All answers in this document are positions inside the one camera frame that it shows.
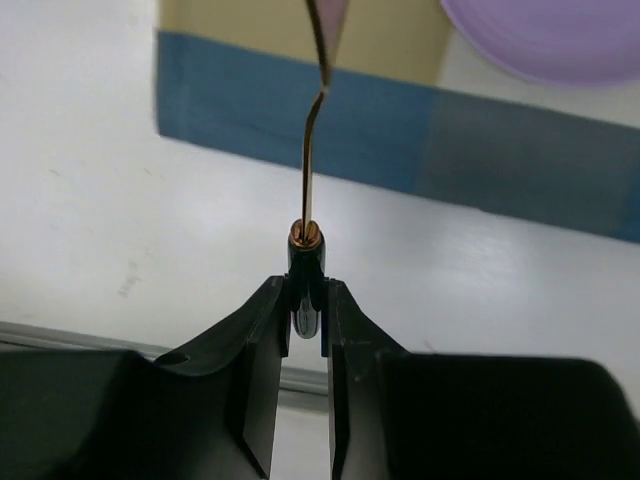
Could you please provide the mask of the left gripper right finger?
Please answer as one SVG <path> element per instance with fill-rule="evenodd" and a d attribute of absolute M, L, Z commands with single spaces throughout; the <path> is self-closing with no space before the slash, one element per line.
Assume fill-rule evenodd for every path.
<path fill-rule="evenodd" d="M 412 353 L 325 287 L 334 479 L 635 479 L 639 427 L 579 358 Z"/>

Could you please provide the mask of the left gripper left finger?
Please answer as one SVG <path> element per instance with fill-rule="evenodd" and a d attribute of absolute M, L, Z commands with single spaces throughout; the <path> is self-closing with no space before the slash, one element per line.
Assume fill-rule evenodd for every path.
<path fill-rule="evenodd" d="M 5 479 L 265 479 L 271 471 L 287 283 L 148 360 L 131 350 L 1 357 Z"/>

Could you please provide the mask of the gold fork green handle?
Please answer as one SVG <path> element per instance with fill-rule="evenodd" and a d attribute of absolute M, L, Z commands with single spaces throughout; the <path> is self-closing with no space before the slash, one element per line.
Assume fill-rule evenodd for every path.
<path fill-rule="evenodd" d="M 319 332 L 324 308 L 326 247 L 321 228 L 312 219 L 313 130 L 329 92 L 349 4 L 348 0 L 306 3 L 321 83 L 304 124 L 301 218 L 292 224 L 288 236 L 289 311 L 292 326 L 302 339 L 311 339 Z"/>

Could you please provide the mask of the blue tan checked placemat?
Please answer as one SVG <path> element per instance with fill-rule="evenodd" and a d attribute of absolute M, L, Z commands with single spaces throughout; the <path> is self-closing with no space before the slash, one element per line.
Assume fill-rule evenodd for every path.
<path fill-rule="evenodd" d="M 639 239 L 639 79 L 536 83 L 479 54 L 443 1 L 349 1 L 316 172 Z M 304 1 L 162 1 L 160 135 L 299 168 L 320 89 Z"/>

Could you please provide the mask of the purple plate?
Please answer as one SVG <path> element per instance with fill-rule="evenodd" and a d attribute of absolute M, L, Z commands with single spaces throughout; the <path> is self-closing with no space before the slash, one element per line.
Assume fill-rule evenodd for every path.
<path fill-rule="evenodd" d="M 637 1 L 443 1 L 457 32 L 520 78 L 596 87 L 639 79 Z"/>

